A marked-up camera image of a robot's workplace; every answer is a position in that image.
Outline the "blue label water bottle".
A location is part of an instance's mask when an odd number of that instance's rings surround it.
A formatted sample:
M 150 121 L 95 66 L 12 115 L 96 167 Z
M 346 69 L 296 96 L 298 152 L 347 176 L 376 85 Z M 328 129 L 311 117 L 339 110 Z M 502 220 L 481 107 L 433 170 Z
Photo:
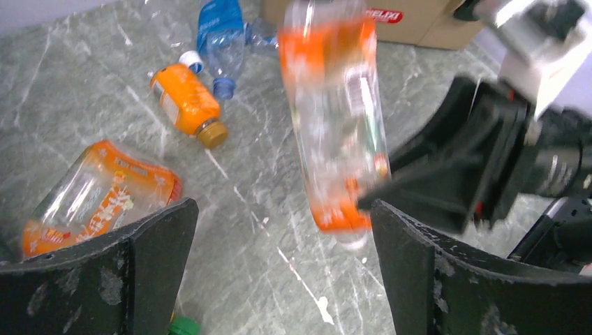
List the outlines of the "blue label water bottle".
M 213 77 L 214 97 L 225 101 L 234 95 L 249 50 L 278 57 L 277 29 L 261 18 L 244 21 L 238 1 L 202 1 L 196 47 Z

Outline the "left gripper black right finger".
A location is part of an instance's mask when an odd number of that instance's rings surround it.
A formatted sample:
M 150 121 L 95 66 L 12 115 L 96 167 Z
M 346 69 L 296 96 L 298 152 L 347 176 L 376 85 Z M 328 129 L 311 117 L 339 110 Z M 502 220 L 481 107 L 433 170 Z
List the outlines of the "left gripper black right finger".
M 398 334 L 590 334 L 591 278 L 474 248 L 376 201 L 374 243 Z

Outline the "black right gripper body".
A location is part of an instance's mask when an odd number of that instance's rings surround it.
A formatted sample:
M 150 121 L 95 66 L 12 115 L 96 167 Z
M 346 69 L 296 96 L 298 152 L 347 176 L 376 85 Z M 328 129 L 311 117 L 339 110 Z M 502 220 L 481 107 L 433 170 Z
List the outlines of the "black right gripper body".
M 547 110 L 502 160 L 493 193 L 476 219 L 504 219 L 520 194 L 552 203 L 509 254 L 509 259 L 572 273 L 591 272 L 591 119 L 578 110 Z

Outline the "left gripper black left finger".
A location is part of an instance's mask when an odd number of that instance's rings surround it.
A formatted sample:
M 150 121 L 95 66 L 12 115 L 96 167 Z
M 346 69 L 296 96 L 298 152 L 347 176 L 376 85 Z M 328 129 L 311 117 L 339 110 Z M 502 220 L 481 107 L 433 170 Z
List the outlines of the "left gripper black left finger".
M 199 209 L 184 198 L 99 237 L 1 266 L 2 334 L 165 334 Z

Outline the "clear orange-label bottle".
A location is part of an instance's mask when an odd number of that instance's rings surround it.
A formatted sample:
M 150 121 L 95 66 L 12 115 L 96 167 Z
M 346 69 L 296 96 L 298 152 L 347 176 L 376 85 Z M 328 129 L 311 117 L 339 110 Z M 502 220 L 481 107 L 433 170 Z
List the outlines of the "clear orange-label bottle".
M 374 20 L 364 1 L 294 1 L 278 39 L 311 214 L 356 251 L 371 229 L 358 201 L 391 177 Z

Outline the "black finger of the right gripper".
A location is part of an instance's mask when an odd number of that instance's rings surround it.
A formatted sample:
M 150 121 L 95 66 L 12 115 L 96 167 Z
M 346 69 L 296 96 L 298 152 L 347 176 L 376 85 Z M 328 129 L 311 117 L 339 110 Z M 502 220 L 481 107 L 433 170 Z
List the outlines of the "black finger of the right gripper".
M 508 85 L 457 76 L 432 118 L 390 153 L 392 178 L 357 206 L 382 200 L 453 233 L 503 219 L 519 192 L 515 167 L 529 122 L 529 102 Z

